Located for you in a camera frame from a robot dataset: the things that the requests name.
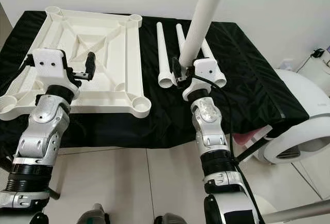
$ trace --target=floor tile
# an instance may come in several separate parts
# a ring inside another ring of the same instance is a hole
[[[203,171],[195,143],[147,150],[155,216],[173,213],[205,223]]]
[[[318,192],[314,182],[312,181],[312,179],[308,175],[308,173],[307,173],[305,167],[303,166],[303,164],[301,163],[301,161],[297,161],[297,162],[294,162],[292,164],[296,168],[296,170],[299,171],[299,174],[301,175],[301,177],[303,177],[308,182],[308,184],[320,195],[320,193]]]
[[[203,200],[206,194],[195,143],[147,150],[147,156],[155,216],[172,212],[189,224],[205,223]],[[267,165],[251,158],[241,163],[241,168],[254,194],[277,210],[320,200],[291,164]]]
[[[0,191],[6,188],[9,173],[0,168]]]
[[[60,148],[58,154],[73,154],[73,153],[87,153],[97,152],[103,150],[122,149],[121,147],[77,147],[77,148]]]
[[[240,167],[253,193],[278,211],[320,201],[291,164],[267,165],[252,157]]]
[[[330,196],[330,149],[301,161],[323,199]]]
[[[59,156],[50,183],[61,191],[45,212],[50,224],[75,223],[96,202],[112,223],[153,221],[145,149],[115,149]]]

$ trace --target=white plastic tray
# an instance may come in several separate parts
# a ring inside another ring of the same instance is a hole
[[[85,71],[87,53],[96,56],[91,81],[82,80],[71,113],[131,113],[148,116],[151,102],[143,96],[139,44],[140,15],[113,15],[46,8],[47,18],[28,54],[35,48],[63,49],[68,66]],[[30,113],[37,94],[44,94],[36,69],[27,66],[0,97],[0,119]]]

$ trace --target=white pipe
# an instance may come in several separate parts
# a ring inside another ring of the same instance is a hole
[[[173,80],[172,80],[173,76],[170,72],[163,26],[161,22],[157,22],[157,42],[158,42],[158,60],[159,60],[158,84],[162,88],[167,89],[173,85]]]
[[[206,39],[204,39],[203,43],[202,43],[202,52],[203,52],[203,55],[205,58],[215,58],[213,56],[213,53],[212,53],[210,47],[208,46]]]
[[[198,0],[185,46],[179,58],[180,65],[183,68],[191,66],[192,60],[197,57],[219,1]]]
[[[180,23],[176,24],[175,26],[176,28],[176,34],[177,34],[177,40],[179,42],[179,50],[180,50],[180,54],[183,51],[184,48],[184,43],[185,43],[185,35],[184,35],[184,31],[182,30],[182,25]]]
[[[182,25],[180,23],[176,24],[176,34],[177,34],[177,39],[179,41],[179,49],[180,49],[180,53],[182,53],[184,44],[185,44],[185,35],[184,32],[182,30]],[[202,43],[202,52],[205,58],[213,58],[215,59],[215,57],[213,56],[213,53],[211,51],[211,48],[208,46],[208,43],[206,41],[206,39],[203,40]],[[225,77],[225,75],[220,71],[220,69],[218,69],[217,73],[216,73],[216,80],[214,82],[216,85],[218,85],[219,87],[223,87],[226,85],[227,83],[227,79]]]

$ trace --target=black tablecloth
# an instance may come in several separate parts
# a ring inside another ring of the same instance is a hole
[[[5,94],[45,18],[45,12],[25,11],[15,25],[0,52],[0,95]],[[190,104],[183,101],[181,91],[175,87],[162,89],[158,85],[158,21],[163,23],[169,59],[179,56],[175,25],[181,23],[185,34],[190,25],[187,20],[143,17],[139,34],[144,95],[152,103],[149,116],[138,119],[131,114],[70,114],[62,147],[168,148],[194,139]],[[274,137],[309,118],[237,24],[214,22],[206,39],[227,78],[223,89],[233,107],[234,133],[271,125]],[[228,106],[220,94],[211,95],[222,111],[223,129],[228,132]],[[27,115],[0,120],[0,158],[15,151],[26,127]]]

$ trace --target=white circular device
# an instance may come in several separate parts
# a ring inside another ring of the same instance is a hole
[[[309,115],[263,146],[258,159],[273,164],[291,163],[313,156],[330,144],[330,99],[313,82],[297,73],[275,70]]]

